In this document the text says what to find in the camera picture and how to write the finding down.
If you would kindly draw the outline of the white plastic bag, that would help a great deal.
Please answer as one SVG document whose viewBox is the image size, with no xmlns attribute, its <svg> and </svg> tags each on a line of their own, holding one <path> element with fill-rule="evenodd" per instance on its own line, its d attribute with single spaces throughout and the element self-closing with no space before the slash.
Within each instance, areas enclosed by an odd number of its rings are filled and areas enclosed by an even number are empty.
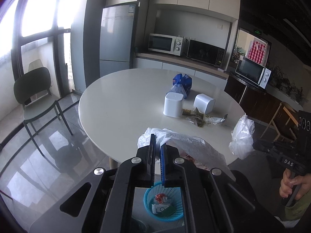
<svg viewBox="0 0 311 233">
<path fill-rule="evenodd" d="M 187 159 L 203 170 L 219 168 L 226 173 L 232 180 L 235 176 L 227 166 L 225 156 L 215 150 L 204 139 L 177 133 L 169 129 L 147 128 L 147 130 L 138 138 L 137 147 L 143 147 L 149 144 L 151 135 L 156 136 L 156 159 L 159 160 L 160 146 L 167 144 L 178 149 L 182 158 Z"/>
</svg>

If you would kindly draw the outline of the green foil wrapper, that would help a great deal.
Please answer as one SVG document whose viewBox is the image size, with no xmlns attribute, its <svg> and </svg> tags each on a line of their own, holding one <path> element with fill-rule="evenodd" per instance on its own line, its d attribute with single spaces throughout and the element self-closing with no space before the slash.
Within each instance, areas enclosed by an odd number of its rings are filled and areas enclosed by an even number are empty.
<svg viewBox="0 0 311 233">
<path fill-rule="evenodd" d="M 227 114 L 222 118 L 205 115 L 200 113 L 197 108 L 195 110 L 183 109 L 182 116 L 184 116 L 187 121 L 191 122 L 197 127 L 204 127 L 204 125 L 209 124 L 222 124 L 228 117 Z"/>
</svg>

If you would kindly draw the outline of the red snack wrapper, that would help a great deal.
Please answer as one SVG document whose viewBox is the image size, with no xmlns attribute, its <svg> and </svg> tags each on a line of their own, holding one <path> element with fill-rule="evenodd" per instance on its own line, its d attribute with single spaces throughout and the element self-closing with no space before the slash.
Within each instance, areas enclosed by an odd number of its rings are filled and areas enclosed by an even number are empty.
<svg viewBox="0 0 311 233">
<path fill-rule="evenodd" d="M 168 201 L 168 196 L 164 193 L 159 193 L 155 195 L 155 201 L 157 203 L 167 203 Z"/>
</svg>

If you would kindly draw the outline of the clear plastic wrapper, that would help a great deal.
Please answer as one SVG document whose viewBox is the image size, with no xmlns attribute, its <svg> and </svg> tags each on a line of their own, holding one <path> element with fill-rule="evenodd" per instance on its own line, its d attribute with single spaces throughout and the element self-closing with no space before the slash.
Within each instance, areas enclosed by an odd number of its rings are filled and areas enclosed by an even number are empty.
<svg viewBox="0 0 311 233">
<path fill-rule="evenodd" d="M 229 149 L 233 155 L 240 160 L 247 158 L 253 151 L 253 133 L 255 123 L 249 119 L 246 114 L 240 117 L 233 131 L 231 132 L 232 141 L 229 143 Z"/>
</svg>

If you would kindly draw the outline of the white HP cardboard box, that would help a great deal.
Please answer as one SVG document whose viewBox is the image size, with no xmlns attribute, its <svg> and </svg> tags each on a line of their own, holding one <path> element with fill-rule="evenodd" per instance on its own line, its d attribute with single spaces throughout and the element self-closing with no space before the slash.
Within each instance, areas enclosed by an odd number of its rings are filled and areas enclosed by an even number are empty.
<svg viewBox="0 0 311 233">
<path fill-rule="evenodd" d="M 154 215 L 160 214 L 170 207 L 169 203 L 153 203 L 151 205 L 151 211 Z"/>
</svg>

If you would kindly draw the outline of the green yellow sponge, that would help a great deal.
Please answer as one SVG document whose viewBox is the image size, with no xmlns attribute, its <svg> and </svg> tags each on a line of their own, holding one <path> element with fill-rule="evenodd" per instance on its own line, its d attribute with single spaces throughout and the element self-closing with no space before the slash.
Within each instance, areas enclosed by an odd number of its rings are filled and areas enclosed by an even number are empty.
<svg viewBox="0 0 311 233">
<path fill-rule="evenodd" d="M 163 217 L 170 217 L 171 215 L 173 215 L 176 212 L 175 207 L 173 207 L 172 205 L 170 205 L 169 207 L 167 207 L 166 209 L 164 209 L 161 213 Z"/>
</svg>

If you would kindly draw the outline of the wooden chair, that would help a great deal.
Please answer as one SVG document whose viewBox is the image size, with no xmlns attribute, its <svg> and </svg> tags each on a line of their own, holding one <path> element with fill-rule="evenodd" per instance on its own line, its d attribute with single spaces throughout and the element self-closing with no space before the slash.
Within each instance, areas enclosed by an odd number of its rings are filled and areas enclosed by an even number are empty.
<svg viewBox="0 0 311 233">
<path fill-rule="evenodd" d="M 298 112 L 290 104 L 281 102 L 260 138 L 271 126 L 277 133 L 274 141 L 294 142 L 298 137 Z"/>
</svg>

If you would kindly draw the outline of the white square container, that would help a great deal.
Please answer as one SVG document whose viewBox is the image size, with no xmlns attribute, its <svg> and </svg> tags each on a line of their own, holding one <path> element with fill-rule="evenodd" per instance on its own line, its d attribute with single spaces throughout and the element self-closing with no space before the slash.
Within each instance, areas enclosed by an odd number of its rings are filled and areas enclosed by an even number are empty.
<svg viewBox="0 0 311 233">
<path fill-rule="evenodd" d="M 163 114 L 169 117 L 180 117 L 183 112 L 183 95 L 169 92 L 164 98 Z"/>
</svg>

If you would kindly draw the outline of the white plastic cup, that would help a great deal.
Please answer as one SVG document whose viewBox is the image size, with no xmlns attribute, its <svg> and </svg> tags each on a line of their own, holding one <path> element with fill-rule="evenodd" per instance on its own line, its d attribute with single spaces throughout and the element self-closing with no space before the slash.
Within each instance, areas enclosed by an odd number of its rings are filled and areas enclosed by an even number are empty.
<svg viewBox="0 0 311 233">
<path fill-rule="evenodd" d="M 205 94 L 198 94 L 195 97 L 193 106 L 200 113 L 207 115 L 208 113 L 212 112 L 215 103 L 216 103 L 216 100 L 214 98 L 211 98 Z"/>
</svg>

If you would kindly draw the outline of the blue plastic bag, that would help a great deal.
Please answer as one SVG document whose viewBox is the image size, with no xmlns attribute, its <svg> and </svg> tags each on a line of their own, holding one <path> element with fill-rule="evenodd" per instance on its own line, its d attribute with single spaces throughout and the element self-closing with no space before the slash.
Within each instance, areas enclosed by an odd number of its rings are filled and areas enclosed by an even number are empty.
<svg viewBox="0 0 311 233">
<path fill-rule="evenodd" d="M 172 80 L 172 87 L 170 92 L 179 93 L 186 99 L 192 87 L 192 78 L 187 74 L 177 74 Z"/>
</svg>

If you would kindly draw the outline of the potted green plants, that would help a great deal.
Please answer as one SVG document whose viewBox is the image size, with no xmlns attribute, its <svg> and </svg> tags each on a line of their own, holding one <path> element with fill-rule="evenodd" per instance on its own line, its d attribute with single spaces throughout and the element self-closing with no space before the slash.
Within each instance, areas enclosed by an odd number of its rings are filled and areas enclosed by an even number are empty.
<svg viewBox="0 0 311 233">
<path fill-rule="evenodd" d="M 267 66 L 267 68 L 271 70 L 268 84 L 278 89 L 282 93 L 285 93 L 291 99 L 298 102 L 301 106 L 308 102 L 304 95 L 303 88 L 297 87 L 294 82 L 291 82 L 279 66 Z"/>
</svg>

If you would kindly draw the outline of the white microwave on right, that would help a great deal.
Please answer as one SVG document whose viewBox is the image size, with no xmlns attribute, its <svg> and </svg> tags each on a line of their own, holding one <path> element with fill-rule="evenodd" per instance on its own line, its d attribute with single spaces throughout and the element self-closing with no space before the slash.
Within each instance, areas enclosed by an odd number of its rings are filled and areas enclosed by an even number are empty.
<svg viewBox="0 0 311 233">
<path fill-rule="evenodd" d="M 265 89 L 272 71 L 247 57 L 240 56 L 235 72 Z"/>
</svg>

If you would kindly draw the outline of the white microwave on counter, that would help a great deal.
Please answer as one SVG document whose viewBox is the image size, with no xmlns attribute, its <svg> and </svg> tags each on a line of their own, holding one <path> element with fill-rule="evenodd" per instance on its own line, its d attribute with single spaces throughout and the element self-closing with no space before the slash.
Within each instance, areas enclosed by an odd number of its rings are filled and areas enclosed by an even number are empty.
<svg viewBox="0 0 311 233">
<path fill-rule="evenodd" d="M 148 50 L 180 56 L 183 49 L 184 38 L 178 36 L 150 34 Z"/>
</svg>

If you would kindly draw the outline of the black microwave oven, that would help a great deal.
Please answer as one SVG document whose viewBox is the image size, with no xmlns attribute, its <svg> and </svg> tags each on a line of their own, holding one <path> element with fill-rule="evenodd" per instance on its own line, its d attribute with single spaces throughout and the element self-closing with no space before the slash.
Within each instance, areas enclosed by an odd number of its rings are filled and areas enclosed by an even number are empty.
<svg viewBox="0 0 311 233">
<path fill-rule="evenodd" d="M 194 61 L 203 62 L 215 67 L 220 67 L 225 55 L 225 50 L 207 43 L 191 39 L 189 41 L 187 57 Z"/>
</svg>

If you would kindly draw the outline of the dark green chair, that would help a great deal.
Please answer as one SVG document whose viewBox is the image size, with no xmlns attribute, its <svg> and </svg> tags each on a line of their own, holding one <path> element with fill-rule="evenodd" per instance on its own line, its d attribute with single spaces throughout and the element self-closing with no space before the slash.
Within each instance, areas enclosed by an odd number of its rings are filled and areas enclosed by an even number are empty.
<svg viewBox="0 0 311 233">
<path fill-rule="evenodd" d="M 36 149 L 42 153 L 35 141 L 34 135 L 38 134 L 33 122 L 55 110 L 56 117 L 62 119 L 70 134 L 73 134 L 59 102 L 53 97 L 51 87 L 50 72 L 46 67 L 39 67 L 22 75 L 14 82 L 14 96 L 16 101 L 23 107 L 23 124 L 35 145 Z M 30 124 L 34 130 L 34 135 L 28 128 Z"/>
</svg>

